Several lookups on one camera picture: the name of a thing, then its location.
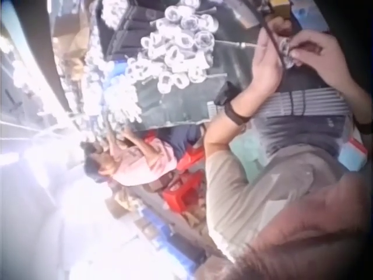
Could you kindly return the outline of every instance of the dark tabletop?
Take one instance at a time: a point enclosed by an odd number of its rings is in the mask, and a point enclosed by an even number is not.
[[[246,41],[255,43],[260,26],[245,30],[235,19],[232,12],[223,7],[214,14],[220,23],[216,40]],[[253,48],[238,48],[216,43],[214,66],[209,73],[226,73],[227,77],[210,78],[201,84],[191,84],[184,90],[173,87],[169,94],[162,95],[157,90],[157,81],[145,85],[138,84],[139,106],[142,108],[142,123],[134,123],[135,130],[148,130],[178,124],[196,124],[210,120],[208,104],[212,104],[227,81],[243,89],[252,79],[251,61]],[[308,68],[293,68],[286,72],[279,87],[280,92],[305,90],[323,87],[319,76]]]

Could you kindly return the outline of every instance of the red stool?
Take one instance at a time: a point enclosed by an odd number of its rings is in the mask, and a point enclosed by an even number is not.
[[[187,210],[188,205],[198,203],[198,188],[203,180],[203,171],[194,173],[188,171],[180,175],[173,185],[162,192],[163,199],[170,209],[176,213]]]
[[[148,133],[145,136],[144,141],[149,144],[152,140],[155,139],[155,137],[156,137],[156,131],[155,130],[149,130]]]
[[[203,146],[196,149],[190,147],[186,150],[185,155],[177,163],[176,169],[184,172],[204,157],[205,149],[203,148]]]

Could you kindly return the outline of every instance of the workshop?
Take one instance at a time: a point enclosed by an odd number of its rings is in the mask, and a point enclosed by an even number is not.
[[[330,2],[2,1],[0,278],[373,279],[370,9]]]

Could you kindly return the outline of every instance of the pink shirt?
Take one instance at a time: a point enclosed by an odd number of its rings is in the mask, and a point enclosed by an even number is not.
[[[136,186],[151,183],[176,168],[177,160],[169,144],[158,138],[149,144],[161,153],[161,157],[151,169],[147,165],[144,154],[137,146],[124,150],[117,147],[112,155],[116,158],[122,157],[122,161],[112,178],[122,185]]]

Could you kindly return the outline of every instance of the black cable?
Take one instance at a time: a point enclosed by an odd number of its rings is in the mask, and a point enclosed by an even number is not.
[[[254,14],[254,16],[256,17],[258,22],[267,31],[267,34],[268,34],[270,40],[272,41],[272,43],[273,43],[273,45],[276,49],[277,54],[280,57],[280,61],[281,61],[282,67],[284,69],[284,76],[285,76],[286,73],[287,73],[287,69],[286,69],[286,64],[285,64],[285,60],[284,60],[284,54],[281,52],[279,44],[277,43],[277,41],[276,41],[276,39],[273,35],[273,32],[269,28],[269,26],[268,26],[266,20],[264,19],[264,17],[258,12],[258,10],[253,6],[253,4],[251,4],[250,1],[245,1],[245,3],[247,5],[247,7],[251,10],[251,12]],[[293,116],[294,115],[294,99],[293,99],[292,91],[289,91],[289,97],[290,97],[290,104],[291,104],[291,114],[290,115]]]
[[[304,89],[302,90],[302,99],[303,99],[303,110],[302,110],[301,116],[303,117],[304,113],[305,113],[305,107],[306,107],[306,104],[305,104],[305,90]]]

